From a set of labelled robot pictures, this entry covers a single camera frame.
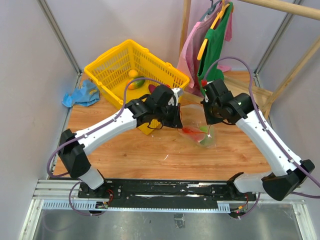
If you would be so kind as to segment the clear zip top bag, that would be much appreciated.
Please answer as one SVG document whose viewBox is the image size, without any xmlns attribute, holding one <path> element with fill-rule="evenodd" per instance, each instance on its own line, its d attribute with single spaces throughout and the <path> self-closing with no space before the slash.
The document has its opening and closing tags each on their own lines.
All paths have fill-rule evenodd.
<svg viewBox="0 0 320 240">
<path fill-rule="evenodd" d="M 202 105 L 191 103 L 181 106 L 180 119 L 182 128 L 178 132 L 182 137 L 204 148 L 216 146 L 215 130 L 207 124 Z"/>
</svg>

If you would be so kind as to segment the purple eggplant toy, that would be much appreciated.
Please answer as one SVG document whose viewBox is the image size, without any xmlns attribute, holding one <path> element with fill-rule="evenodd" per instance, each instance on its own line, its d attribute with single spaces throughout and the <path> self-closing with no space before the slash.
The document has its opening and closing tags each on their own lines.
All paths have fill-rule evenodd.
<svg viewBox="0 0 320 240">
<path fill-rule="evenodd" d="M 155 85 L 153 85 L 153 84 L 149 84 L 148 85 L 148 90 L 149 90 L 149 92 L 152 94 L 153 93 L 153 91 L 156 89 L 156 86 Z"/>
</svg>

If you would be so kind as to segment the watermelon slice toy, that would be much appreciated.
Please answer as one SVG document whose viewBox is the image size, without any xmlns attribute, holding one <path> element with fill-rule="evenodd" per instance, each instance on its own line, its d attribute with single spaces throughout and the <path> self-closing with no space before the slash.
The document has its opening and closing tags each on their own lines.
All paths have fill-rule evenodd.
<svg viewBox="0 0 320 240">
<path fill-rule="evenodd" d="M 191 126 L 183 127 L 182 133 L 197 143 L 201 142 L 205 138 L 204 132 L 200 131 L 198 128 Z"/>
</svg>

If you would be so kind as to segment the green cabbage toy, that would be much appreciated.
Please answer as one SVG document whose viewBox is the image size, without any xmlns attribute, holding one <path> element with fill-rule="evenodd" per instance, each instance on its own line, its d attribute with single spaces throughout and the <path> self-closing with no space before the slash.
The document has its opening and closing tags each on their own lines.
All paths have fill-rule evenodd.
<svg viewBox="0 0 320 240">
<path fill-rule="evenodd" d="M 204 132 L 204 138 L 199 142 L 204 147 L 212 147 L 215 145 L 215 130 L 211 125 L 201 125 L 199 129 Z"/>
</svg>

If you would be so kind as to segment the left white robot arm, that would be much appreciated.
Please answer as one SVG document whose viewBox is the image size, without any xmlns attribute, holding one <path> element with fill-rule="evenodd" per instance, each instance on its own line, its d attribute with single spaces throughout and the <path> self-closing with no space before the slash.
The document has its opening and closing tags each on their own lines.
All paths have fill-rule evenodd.
<svg viewBox="0 0 320 240">
<path fill-rule="evenodd" d="M 181 129 L 179 98 L 182 88 L 158 85 L 151 94 L 130 100 L 118 112 L 95 125 L 61 134 L 58 156 L 72 178 L 84 182 L 91 194 L 101 198 L 107 193 L 102 174 L 89 162 L 88 156 L 112 138 L 142 125 Z"/>
</svg>

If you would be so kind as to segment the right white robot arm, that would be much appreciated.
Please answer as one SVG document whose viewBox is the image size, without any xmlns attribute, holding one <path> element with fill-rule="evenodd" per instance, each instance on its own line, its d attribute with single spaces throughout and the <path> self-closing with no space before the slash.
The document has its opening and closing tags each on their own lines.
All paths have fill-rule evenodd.
<svg viewBox="0 0 320 240">
<path fill-rule="evenodd" d="M 227 196 L 238 200 L 244 193 L 266 193 L 272 199 L 282 201 L 314 170 L 313 162 L 302 160 L 288 148 L 249 94 L 233 96 L 221 79 L 212 82 L 202 80 L 201 84 L 204 90 L 201 104 L 206 123 L 214 125 L 226 121 L 236 125 L 255 144 L 271 168 L 270 172 L 237 173 L 229 179 Z"/>
</svg>

